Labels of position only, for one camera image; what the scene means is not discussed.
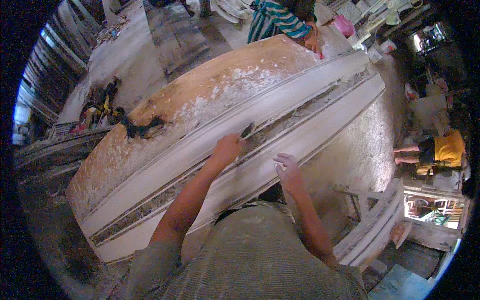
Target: teal striped shirt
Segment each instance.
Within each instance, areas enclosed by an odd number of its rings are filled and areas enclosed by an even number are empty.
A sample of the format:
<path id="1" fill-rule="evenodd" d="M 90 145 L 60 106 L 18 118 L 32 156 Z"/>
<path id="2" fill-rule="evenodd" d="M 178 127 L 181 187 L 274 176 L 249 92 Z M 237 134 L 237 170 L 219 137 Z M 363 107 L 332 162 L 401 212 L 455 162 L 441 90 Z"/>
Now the teal striped shirt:
<path id="1" fill-rule="evenodd" d="M 259 9 L 253 13 L 248 42 L 277 35 L 281 32 L 290 38 L 306 36 L 311 27 L 300 21 L 283 5 L 272 0 L 255 0 Z"/>

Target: pink plastic bag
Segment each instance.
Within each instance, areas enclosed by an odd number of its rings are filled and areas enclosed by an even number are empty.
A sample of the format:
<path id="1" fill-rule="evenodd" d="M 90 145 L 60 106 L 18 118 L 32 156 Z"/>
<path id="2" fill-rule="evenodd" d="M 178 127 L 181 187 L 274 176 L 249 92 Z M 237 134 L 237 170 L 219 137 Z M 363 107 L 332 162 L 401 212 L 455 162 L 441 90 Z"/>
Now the pink plastic bag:
<path id="1" fill-rule="evenodd" d="M 340 32 L 345 36 L 349 37 L 355 34 L 355 27 L 353 26 L 352 21 L 347 19 L 344 15 L 334 16 L 335 21 L 333 24 L 335 27 L 340 30 Z"/>

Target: hand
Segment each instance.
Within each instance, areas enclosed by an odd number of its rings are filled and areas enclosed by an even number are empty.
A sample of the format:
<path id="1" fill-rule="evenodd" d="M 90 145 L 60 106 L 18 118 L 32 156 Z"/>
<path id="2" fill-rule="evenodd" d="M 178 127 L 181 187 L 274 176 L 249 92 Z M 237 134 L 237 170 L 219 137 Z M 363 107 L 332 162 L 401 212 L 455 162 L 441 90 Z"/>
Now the hand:
<path id="1" fill-rule="evenodd" d="M 315 34 L 315 37 L 318 38 L 318 27 L 317 27 L 317 24 L 315 24 L 315 21 L 308 21 L 305 24 L 307 24 L 313 29 L 313 33 Z"/>
<path id="2" fill-rule="evenodd" d="M 244 145 L 245 141 L 240 138 L 238 133 L 222 137 L 216 143 L 212 156 L 208 159 L 209 164 L 222 171 L 237 158 Z"/>
<path id="3" fill-rule="evenodd" d="M 315 36 L 314 30 L 310 30 L 308 32 L 308 34 L 304 38 L 304 42 L 305 48 L 307 48 L 308 50 L 312 50 L 315 53 L 318 53 L 318 51 L 320 50 L 321 53 L 322 50 L 320 48 L 320 45 L 318 44 L 318 40 Z"/>
<path id="4" fill-rule="evenodd" d="M 294 199 L 297 196 L 306 194 L 307 190 L 303 183 L 303 176 L 295 157 L 291 154 L 279 153 L 273 160 L 283 164 L 287 168 L 287 170 L 284 171 L 280 164 L 275 164 L 275 170 L 280 177 L 280 183 L 283 189 L 294 197 Z"/>

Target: black shorts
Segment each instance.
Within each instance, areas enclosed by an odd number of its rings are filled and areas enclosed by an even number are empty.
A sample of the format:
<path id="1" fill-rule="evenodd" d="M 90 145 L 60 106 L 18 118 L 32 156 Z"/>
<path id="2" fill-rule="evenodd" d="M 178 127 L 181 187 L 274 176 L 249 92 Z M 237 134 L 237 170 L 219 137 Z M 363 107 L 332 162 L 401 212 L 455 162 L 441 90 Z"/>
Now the black shorts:
<path id="1" fill-rule="evenodd" d="M 424 164 L 432 164 L 435 162 L 435 140 L 429 138 L 419 143 L 419 161 Z"/>

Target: yellow shirt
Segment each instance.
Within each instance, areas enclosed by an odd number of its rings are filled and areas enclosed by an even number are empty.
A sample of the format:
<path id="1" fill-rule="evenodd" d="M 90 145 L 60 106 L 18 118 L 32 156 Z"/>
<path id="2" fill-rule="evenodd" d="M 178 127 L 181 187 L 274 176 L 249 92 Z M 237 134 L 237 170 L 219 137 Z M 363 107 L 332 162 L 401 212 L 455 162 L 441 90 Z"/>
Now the yellow shirt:
<path id="1" fill-rule="evenodd" d="M 450 167 L 462 165 L 464 149 L 465 144 L 458 130 L 450 130 L 446 136 L 435 138 L 435 160 L 447 161 Z"/>

